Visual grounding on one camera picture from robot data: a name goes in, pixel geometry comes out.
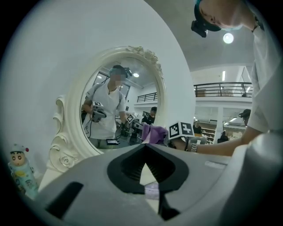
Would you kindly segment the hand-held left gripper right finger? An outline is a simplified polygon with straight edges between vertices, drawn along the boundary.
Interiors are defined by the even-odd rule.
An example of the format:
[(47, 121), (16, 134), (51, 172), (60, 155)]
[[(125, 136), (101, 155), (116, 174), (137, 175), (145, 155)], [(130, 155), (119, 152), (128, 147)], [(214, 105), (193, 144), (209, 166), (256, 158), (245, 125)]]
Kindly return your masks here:
[(176, 156), (165, 152), (160, 146), (145, 145), (145, 163), (159, 186), (158, 214), (165, 220), (177, 216), (180, 212), (172, 208), (165, 195), (177, 191), (189, 175), (187, 164)]

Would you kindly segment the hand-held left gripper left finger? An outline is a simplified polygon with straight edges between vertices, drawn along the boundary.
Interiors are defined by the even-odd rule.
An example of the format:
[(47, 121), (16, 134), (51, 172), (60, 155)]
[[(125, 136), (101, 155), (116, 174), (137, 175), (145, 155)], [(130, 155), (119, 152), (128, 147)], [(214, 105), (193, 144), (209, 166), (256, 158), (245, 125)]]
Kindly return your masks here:
[(124, 193), (145, 194), (145, 188), (140, 184), (145, 165), (144, 148), (144, 144), (138, 145), (113, 159), (107, 167), (108, 178)]

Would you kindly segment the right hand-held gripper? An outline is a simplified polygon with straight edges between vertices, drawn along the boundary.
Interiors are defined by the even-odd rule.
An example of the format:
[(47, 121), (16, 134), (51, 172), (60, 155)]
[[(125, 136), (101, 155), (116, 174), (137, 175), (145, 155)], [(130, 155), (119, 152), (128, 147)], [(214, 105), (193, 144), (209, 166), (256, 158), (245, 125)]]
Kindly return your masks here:
[(176, 146), (172, 143), (175, 139), (184, 139), (185, 147), (187, 148), (190, 138), (194, 137), (193, 126), (190, 123), (177, 121), (168, 128), (168, 134), (164, 140), (164, 143), (171, 148)]

